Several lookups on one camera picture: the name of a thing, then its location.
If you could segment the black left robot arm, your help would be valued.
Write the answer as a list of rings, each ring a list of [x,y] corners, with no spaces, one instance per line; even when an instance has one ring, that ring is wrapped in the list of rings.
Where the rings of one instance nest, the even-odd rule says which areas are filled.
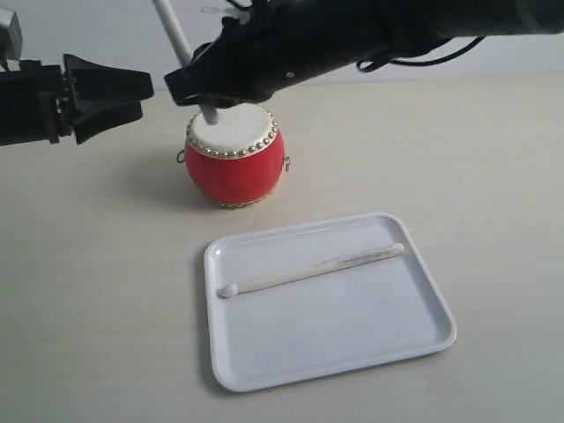
[[[76,143],[135,122],[154,95],[147,72],[125,70],[65,54],[63,66],[24,60],[1,73],[1,145],[36,141]]]

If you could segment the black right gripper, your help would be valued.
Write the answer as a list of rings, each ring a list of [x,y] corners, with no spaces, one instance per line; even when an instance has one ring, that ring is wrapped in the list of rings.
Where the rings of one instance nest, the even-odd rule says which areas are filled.
[[[275,92],[379,54],[388,27],[373,1],[255,1],[164,79],[177,106],[259,104]]]

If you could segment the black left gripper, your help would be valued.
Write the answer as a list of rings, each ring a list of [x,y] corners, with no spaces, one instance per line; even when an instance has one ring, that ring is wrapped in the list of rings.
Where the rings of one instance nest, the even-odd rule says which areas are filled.
[[[72,134],[68,87],[74,108],[81,112],[72,121],[78,145],[140,120],[140,101],[153,96],[149,73],[108,67],[71,54],[63,55],[68,87],[59,65],[37,60],[24,60],[19,65],[31,89],[23,100],[26,127],[22,143],[47,140],[58,144],[61,137]]]

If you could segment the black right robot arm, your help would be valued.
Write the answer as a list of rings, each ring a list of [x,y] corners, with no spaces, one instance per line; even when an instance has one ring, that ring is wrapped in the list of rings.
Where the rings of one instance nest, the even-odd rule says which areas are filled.
[[[230,108],[356,64],[375,71],[460,37],[563,31],[561,1],[254,1],[165,76],[178,106]]]

